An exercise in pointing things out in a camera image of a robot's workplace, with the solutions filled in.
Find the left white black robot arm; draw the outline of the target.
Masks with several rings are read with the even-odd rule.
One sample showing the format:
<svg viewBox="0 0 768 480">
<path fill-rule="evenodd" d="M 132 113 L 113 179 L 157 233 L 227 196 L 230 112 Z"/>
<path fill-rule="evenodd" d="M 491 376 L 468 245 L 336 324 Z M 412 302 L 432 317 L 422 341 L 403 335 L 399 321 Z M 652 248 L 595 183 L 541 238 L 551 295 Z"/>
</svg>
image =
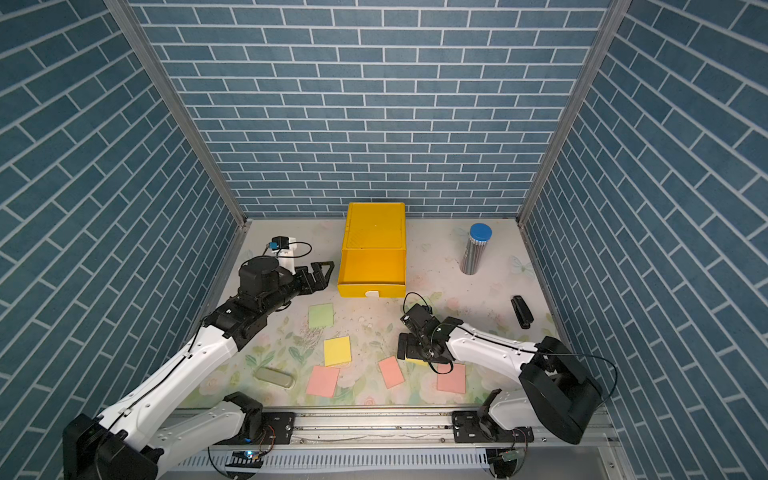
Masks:
<svg viewBox="0 0 768 480">
<path fill-rule="evenodd" d="M 252 457 L 259 461 L 277 434 L 263 420 L 262 403 L 245 393 L 226 395 L 168 432 L 161 426 L 205 378 L 266 327 L 271 314 L 297 296 L 325 290 L 333 270 L 331 261 L 292 270 L 273 256 L 244 262 L 236 295 L 204 317 L 179 352 L 99 415 L 80 414 L 64 428 L 64 478 L 157 479 L 199 451 L 230 440 L 255 443 Z"/>
</svg>

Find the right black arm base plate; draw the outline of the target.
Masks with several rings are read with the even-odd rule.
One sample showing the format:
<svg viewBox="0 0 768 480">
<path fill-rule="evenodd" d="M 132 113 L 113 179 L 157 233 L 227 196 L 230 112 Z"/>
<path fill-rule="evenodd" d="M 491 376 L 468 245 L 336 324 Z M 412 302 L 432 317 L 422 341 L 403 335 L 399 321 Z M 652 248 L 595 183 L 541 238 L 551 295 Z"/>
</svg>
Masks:
<svg viewBox="0 0 768 480">
<path fill-rule="evenodd" d="M 515 427 L 505 430 L 496 424 L 488 414 L 479 411 L 456 410 L 451 414 L 454 441 L 459 444 L 479 443 L 532 443 L 534 438 L 531 427 Z"/>
</svg>

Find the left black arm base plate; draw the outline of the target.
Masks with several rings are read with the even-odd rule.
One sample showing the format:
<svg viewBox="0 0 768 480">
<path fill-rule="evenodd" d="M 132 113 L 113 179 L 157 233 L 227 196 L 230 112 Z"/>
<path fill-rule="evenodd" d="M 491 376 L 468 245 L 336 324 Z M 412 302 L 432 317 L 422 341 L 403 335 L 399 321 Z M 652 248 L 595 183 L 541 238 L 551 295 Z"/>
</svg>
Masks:
<svg viewBox="0 0 768 480">
<path fill-rule="evenodd" d="M 241 431 L 234 437 L 217 442 L 216 445 L 248 445 L 250 448 L 266 449 L 271 445 L 288 445 L 293 435 L 296 414 L 288 411 L 265 412 L 259 425 L 250 430 L 247 420 Z"/>
</svg>

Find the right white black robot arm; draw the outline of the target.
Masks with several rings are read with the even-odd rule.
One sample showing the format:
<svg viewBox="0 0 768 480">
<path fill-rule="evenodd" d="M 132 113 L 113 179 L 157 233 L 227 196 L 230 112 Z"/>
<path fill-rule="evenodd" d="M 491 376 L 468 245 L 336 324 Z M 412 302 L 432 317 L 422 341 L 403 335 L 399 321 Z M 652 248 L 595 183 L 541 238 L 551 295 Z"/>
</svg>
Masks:
<svg viewBox="0 0 768 480">
<path fill-rule="evenodd" d="M 454 317 L 438 320 L 424 305 L 401 317 L 408 329 L 398 338 L 397 358 L 420 360 L 441 381 L 465 380 L 463 368 L 475 364 L 522 388 L 525 396 L 497 388 L 475 411 L 452 414 L 458 443 L 514 443 L 533 439 L 542 427 L 572 445 L 581 442 L 603 390 L 579 356 L 558 339 L 546 336 L 519 342 L 482 332 Z"/>
</svg>

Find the yellow three-drawer cabinet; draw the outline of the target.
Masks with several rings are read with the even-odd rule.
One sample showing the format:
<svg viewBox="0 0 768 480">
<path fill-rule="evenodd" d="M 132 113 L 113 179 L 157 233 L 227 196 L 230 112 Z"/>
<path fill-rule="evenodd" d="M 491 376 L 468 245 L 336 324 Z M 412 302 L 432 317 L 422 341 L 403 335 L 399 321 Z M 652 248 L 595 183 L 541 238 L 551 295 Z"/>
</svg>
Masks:
<svg viewBox="0 0 768 480">
<path fill-rule="evenodd" d="M 338 291 L 345 298 L 401 298 L 406 293 L 403 203 L 351 203 L 341 249 Z"/>
</svg>

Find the yellow sticky note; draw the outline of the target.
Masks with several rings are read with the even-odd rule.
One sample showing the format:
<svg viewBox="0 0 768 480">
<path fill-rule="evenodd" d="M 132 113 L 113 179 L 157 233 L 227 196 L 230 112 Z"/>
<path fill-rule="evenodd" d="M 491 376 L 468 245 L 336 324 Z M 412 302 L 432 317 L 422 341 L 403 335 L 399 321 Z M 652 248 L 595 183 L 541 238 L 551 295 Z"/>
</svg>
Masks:
<svg viewBox="0 0 768 480">
<path fill-rule="evenodd" d="M 352 361 L 351 342 L 349 336 L 332 338 L 324 341 L 324 365 L 333 367 Z"/>
<path fill-rule="evenodd" d="M 429 366 L 428 362 L 419 359 L 406 358 L 405 361 L 418 366 Z"/>
</svg>

